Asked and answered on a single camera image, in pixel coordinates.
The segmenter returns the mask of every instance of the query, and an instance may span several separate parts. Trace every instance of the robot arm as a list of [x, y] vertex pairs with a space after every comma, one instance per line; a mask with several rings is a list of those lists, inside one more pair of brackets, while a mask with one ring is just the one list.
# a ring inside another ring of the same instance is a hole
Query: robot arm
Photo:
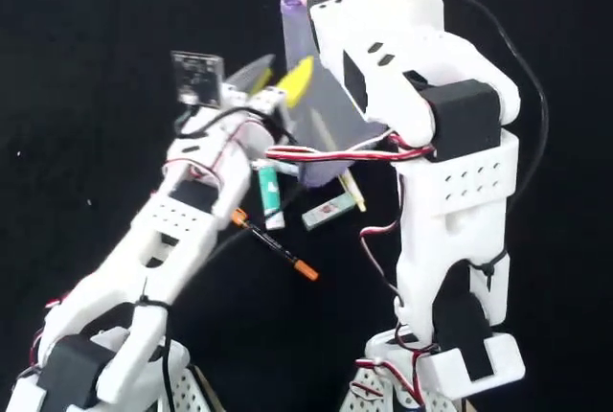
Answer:
[[[171, 144], [159, 190], [119, 244], [48, 313], [37, 357], [42, 371], [17, 382], [9, 411], [145, 410], [164, 391], [161, 361], [150, 360], [165, 334], [168, 308], [211, 257], [217, 233], [249, 188], [251, 161], [274, 143], [259, 115], [234, 111], [249, 107], [286, 116], [282, 89], [269, 87], [250, 98], [223, 84], [219, 93], [220, 101], [198, 107], [182, 126], [194, 137]], [[195, 132], [204, 126], [206, 132]], [[128, 331], [116, 328], [98, 341], [79, 335], [122, 303], [135, 304]], [[172, 342], [170, 375], [188, 362], [187, 350]]]
[[518, 140], [502, 126], [519, 113], [517, 87], [444, 31], [442, 0], [308, 5], [322, 64], [357, 112], [435, 149], [395, 164], [404, 191], [396, 314], [422, 346], [442, 350], [420, 359], [422, 387], [455, 400], [522, 378], [515, 340], [490, 329], [507, 308]]

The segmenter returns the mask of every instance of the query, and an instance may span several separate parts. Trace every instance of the transparent plastic sheet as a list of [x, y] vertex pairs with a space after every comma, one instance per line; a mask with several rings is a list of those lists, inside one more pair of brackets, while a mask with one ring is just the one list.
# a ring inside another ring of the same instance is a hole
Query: transparent plastic sheet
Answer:
[[[301, 145], [322, 151], [339, 150], [381, 134], [385, 126], [366, 123], [343, 87], [319, 61], [307, 8], [302, 1], [282, 0], [281, 12], [287, 69], [292, 69], [305, 57], [315, 56], [311, 86], [300, 104], [289, 112], [296, 123], [292, 132]], [[300, 181], [307, 187], [320, 187], [351, 164], [320, 162], [302, 165]]]

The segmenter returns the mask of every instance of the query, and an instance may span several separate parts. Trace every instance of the black fabric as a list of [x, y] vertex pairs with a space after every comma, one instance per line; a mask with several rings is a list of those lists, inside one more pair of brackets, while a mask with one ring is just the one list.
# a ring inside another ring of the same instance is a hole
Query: black fabric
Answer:
[[[523, 169], [536, 137], [536, 94], [489, 23], [446, 1], [450, 30], [521, 88], [511, 129], [522, 139]], [[517, 337], [527, 376], [475, 402], [485, 411], [594, 410], [607, 391], [613, 297], [613, 0], [482, 1], [543, 80], [553, 110], [545, 161], [508, 225], [505, 329]], [[279, 0], [0, 0], [1, 405], [27, 365], [44, 303], [95, 268], [160, 181], [182, 111], [170, 50], [222, 55], [228, 72], [273, 52], [280, 72]], [[394, 326], [393, 296], [357, 232], [395, 217], [395, 179], [385, 165], [360, 164], [354, 174], [368, 214], [307, 233], [300, 214], [340, 193], [332, 184], [287, 209], [289, 227], [278, 235], [318, 269], [318, 283], [263, 249], [256, 254], [247, 237], [175, 305], [176, 337], [229, 411], [334, 410], [365, 341]], [[243, 207], [261, 212], [257, 185]], [[373, 243], [394, 276], [398, 238]]]

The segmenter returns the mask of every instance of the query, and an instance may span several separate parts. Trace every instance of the pen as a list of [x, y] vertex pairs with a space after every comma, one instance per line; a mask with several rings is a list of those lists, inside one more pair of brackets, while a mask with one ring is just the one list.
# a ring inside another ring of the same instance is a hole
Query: pen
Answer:
[[258, 226], [247, 220], [247, 213], [245, 213], [243, 210], [236, 209], [232, 214], [232, 221], [238, 227], [249, 229], [249, 231], [255, 237], [260, 239], [270, 249], [272, 249], [278, 255], [287, 259], [294, 266], [294, 269], [302, 273], [311, 281], [317, 281], [317, 278], [319, 278], [319, 273], [317, 273], [313, 268], [311, 268], [308, 263], [305, 263], [295, 257], [291, 252], [281, 246], [274, 238], [272, 238], [266, 232], [263, 232]]

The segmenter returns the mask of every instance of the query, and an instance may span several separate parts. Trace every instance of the black cable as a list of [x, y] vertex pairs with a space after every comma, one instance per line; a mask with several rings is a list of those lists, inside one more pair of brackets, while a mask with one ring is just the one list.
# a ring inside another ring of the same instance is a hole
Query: black cable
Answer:
[[166, 392], [166, 399], [169, 402], [170, 412], [175, 412], [176, 409], [174, 407], [174, 399], [172, 398], [172, 383], [170, 382], [169, 369], [170, 344], [172, 343], [172, 338], [170, 336], [170, 305], [166, 302], [149, 300], [146, 295], [142, 295], [134, 305], [137, 307], [159, 307], [165, 309], [167, 312], [166, 337], [164, 339], [164, 350], [162, 351], [162, 377], [164, 379], [164, 390]]
[[526, 171], [523, 180], [518, 184], [517, 190], [515, 191], [515, 195], [512, 196], [509, 200], [509, 212], [511, 212], [517, 204], [519, 198], [524, 194], [524, 192], [530, 185], [532, 179], [534, 178], [534, 175], [536, 174], [536, 171], [538, 170], [538, 167], [543, 160], [543, 155], [545, 154], [545, 149], [547, 148], [547, 141], [549, 139], [549, 103], [547, 101], [547, 96], [545, 95], [543, 86], [536, 74], [534, 73], [534, 70], [532, 69], [528, 61], [526, 61], [524, 57], [521, 56], [521, 54], [515, 47], [515, 44], [511, 41], [511, 38], [507, 34], [507, 31], [505, 31], [504, 27], [496, 18], [496, 16], [489, 10], [488, 7], [486, 7], [478, 0], [463, 1], [465, 3], [468, 3], [469, 5], [472, 5], [477, 10], [482, 12], [483, 15], [485, 15], [490, 20], [490, 22], [493, 23], [494, 26], [496, 26], [498, 34], [500, 34], [502, 39], [505, 41], [505, 44], [509, 48], [509, 51], [511, 51], [511, 54], [513, 55], [513, 57], [515, 57], [521, 68], [526, 72], [526, 75], [533, 83], [534, 88], [536, 89], [536, 92], [538, 93], [538, 97], [540, 99], [540, 130], [538, 136], [538, 144], [534, 151], [533, 161], [528, 167], [528, 170]]
[[220, 122], [221, 120], [223, 120], [224, 118], [226, 118], [226, 117], [228, 117], [230, 115], [234, 115], [235, 113], [239, 113], [239, 112], [249, 112], [252, 115], [256, 115], [256, 116], [260, 117], [265, 125], [273, 126], [283, 136], [287, 137], [287, 139], [289, 140], [290, 144], [296, 145], [298, 143], [298, 141], [296, 140], [296, 138], [293, 136], [293, 134], [291, 132], [289, 132], [287, 129], [285, 129], [284, 126], [280, 125], [275, 120], [273, 120], [269, 115], [267, 115], [264, 112], [259, 111], [256, 108], [247, 107], [247, 106], [232, 107], [232, 108], [229, 108], [227, 110], [224, 110], [224, 111], [220, 112], [218, 115], [216, 115], [206, 125], [202, 126], [201, 128], [197, 129], [196, 131], [192, 131], [192, 132], [189, 132], [189, 133], [186, 134], [186, 133], [183, 133], [183, 131], [181, 129], [177, 129], [177, 122], [180, 123], [179, 121], [181, 119], [185, 118], [185, 116], [188, 113], [188, 111], [186, 111], [183, 115], [181, 115], [175, 121], [175, 123], [174, 123], [174, 130], [175, 130], [177, 139], [200, 139], [202, 137], [206, 137], [207, 130], [210, 129], [211, 126], [213, 126], [213, 125], [217, 124], [218, 122]]
[[193, 117], [196, 113], [198, 113], [198, 109], [200, 107], [204, 107], [204, 108], [215, 108], [217, 109], [217, 107], [214, 107], [212, 105], [207, 105], [207, 104], [197, 104], [197, 105], [188, 105], [185, 109], [185, 112], [183, 112], [179, 118], [177, 118], [174, 121], [174, 133], [175, 134], [181, 134], [181, 131], [183, 130], [183, 126], [185, 125], [185, 123], [188, 122], [188, 120]]

